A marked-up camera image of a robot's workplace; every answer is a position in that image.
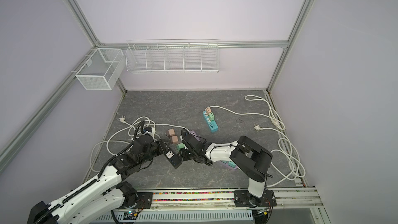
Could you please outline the green plug adapter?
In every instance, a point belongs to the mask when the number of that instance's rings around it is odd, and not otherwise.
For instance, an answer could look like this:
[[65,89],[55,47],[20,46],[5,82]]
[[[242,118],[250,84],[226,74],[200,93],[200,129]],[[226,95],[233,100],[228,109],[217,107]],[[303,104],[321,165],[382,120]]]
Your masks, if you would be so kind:
[[180,143],[180,144],[176,145],[176,147],[177,147],[178,151],[180,151],[182,149],[185,149],[185,145],[183,143]]

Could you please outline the pink plug adapter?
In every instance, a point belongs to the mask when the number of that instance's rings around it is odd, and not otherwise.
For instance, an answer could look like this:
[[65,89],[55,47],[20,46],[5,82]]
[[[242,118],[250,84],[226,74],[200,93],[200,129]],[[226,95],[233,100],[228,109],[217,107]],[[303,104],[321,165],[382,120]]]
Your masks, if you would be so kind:
[[175,130],[174,130],[174,129],[169,129],[169,130],[167,131],[167,135],[168,135],[168,137],[175,136],[175,135],[176,135]]
[[178,136],[171,136],[170,141],[172,144],[178,144],[179,143],[179,138]]

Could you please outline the black power strip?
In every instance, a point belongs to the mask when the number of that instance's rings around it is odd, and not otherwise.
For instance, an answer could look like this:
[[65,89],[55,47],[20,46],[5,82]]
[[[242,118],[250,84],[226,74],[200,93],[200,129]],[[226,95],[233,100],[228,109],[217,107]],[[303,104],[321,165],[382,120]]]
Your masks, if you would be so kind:
[[169,149],[166,153],[165,153],[166,158],[168,159],[168,161],[170,162],[170,164],[175,168],[179,168],[182,165],[182,161],[181,159],[178,157],[177,154],[175,154],[171,149]]

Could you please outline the teal power strip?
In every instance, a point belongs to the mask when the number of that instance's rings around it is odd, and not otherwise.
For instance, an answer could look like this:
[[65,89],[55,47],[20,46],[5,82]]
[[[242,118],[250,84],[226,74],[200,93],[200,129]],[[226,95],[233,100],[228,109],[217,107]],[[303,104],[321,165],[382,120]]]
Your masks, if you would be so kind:
[[212,133],[218,131],[217,123],[215,122],[215,120],[214,121],[210,121],[209,120],[209,117],[208,117],[208,114],[206,113],[206,111],[203,112],[203,117],[204,117],[204,119],[205,119],[205,121],[206,121],[206,123],[207,123],[207,125],[210,128],[210,131]]

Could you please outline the purple power strip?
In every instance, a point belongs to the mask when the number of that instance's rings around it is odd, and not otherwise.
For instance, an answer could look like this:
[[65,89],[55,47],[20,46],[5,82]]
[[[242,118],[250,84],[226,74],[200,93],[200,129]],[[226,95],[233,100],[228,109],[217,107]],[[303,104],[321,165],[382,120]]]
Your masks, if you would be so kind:
[[238,166],[233,162],[233,161],[220,161],[224,166],[226,166],[229,169],[236,170],[238,169]]
[[196,134],[196,132],[195,132],[194,130],[190,131],[189,133],[190,133],[191,135],[193,135],[193,136],[197,136],[197,134]]

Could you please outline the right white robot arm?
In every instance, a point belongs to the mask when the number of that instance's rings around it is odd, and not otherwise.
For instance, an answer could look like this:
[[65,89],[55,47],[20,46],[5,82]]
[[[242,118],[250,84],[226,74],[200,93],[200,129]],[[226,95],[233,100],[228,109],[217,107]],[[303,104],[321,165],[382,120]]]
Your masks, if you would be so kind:
[[273,155],[260,144],[246,136],[231,143],[210,143],[187,133],[182,135],[181,148],[177,155],[181,161],[193,160],[196,163],[213,165],[218,161],[233,162],[249,178],[247,190],[234,191],[234,204],[237,207],[275,207],[273,191],[267,190],[266,181],[271,175]]

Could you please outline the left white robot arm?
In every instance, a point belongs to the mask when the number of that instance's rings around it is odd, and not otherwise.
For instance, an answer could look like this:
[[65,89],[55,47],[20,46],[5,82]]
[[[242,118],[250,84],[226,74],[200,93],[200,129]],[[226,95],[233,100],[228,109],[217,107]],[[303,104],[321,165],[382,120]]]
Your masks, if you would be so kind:
[[51,203],[32,207],[29,224],[88,224],[120,207],[134,207],[136,189],[126,181],[144,170],[144,164],[164,154],[155,126],[142,120],[126,148],[108,159],[96,175]]

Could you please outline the white mesh box basket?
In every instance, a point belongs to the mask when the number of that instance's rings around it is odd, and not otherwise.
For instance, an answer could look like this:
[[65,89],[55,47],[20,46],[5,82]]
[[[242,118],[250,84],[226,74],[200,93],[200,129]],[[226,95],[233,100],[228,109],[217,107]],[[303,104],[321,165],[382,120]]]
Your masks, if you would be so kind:
[[111,91],[125,67],[122,49],[97,48],[77,71],[86,90]]

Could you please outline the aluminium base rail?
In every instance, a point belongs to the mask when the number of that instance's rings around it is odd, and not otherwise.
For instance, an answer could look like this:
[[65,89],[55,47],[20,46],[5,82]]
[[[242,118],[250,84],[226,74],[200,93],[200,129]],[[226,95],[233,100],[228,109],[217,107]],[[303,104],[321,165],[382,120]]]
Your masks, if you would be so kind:
[[134,203],[119,189],[82,204],[82,196],[52,204],[59,224],[183,224],[237,221],[268,223],[278,209],[307,209],[316,224],[330,220],[315,188],[266,189],[258,199],[247,189],[150,190],[134,194]]

